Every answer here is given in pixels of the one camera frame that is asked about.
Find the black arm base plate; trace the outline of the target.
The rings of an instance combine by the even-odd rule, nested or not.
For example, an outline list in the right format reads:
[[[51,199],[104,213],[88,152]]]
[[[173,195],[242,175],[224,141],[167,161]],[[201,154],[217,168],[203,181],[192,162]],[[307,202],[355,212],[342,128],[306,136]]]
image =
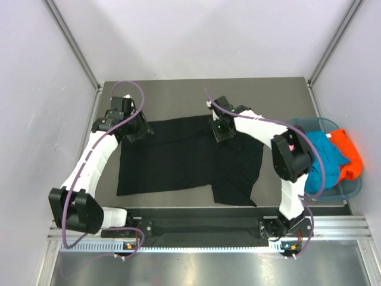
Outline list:
[[[128,209],[127,225],[145,234],[145,247],[233,248],[262,247],[282,238],[308,238],[312,226],[307,214],[286,229],[275,207],[191,207]]]

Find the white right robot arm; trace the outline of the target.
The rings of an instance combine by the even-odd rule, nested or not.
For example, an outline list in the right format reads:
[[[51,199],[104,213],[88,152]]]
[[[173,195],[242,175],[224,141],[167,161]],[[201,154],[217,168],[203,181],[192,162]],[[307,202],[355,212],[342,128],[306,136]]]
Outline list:
[[[228,113],[215,107],[210,109],[217,142],[230,139],[240,132],[271,149],[273,168],[281,180],[282,192],[277,226],[283,235],[293,235],[304,219],[302,197],[314,161],[306,136],[247,108],[236,108]]]

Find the black t shirt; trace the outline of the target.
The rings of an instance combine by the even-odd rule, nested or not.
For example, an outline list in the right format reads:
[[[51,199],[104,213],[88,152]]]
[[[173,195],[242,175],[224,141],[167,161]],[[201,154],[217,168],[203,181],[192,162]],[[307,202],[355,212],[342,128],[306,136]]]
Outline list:
[[[117,195],[210,185],[215,203],[252,206],[264,145],[244,133],[217,142],[209,115],[150,122],[154,131],[121,143]]]

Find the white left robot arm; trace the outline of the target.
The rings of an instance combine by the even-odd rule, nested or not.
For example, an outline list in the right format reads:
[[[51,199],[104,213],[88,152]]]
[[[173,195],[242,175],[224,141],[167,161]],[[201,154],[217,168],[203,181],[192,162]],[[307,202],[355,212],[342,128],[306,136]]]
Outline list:
[[[95,200],[105,165],[120,142],[123,139],[134,142],[153,133],[143,112],[111,131],[127,118],[123,111],[108,110],[105,117],[96,119],[76,167],[61,187],[51,189],[48,200],[58,228],[65,226],[66,230],[86,234],[114,228],[125,237],[133,233],[135,222],[128,218],[126,209],[102,207]]]

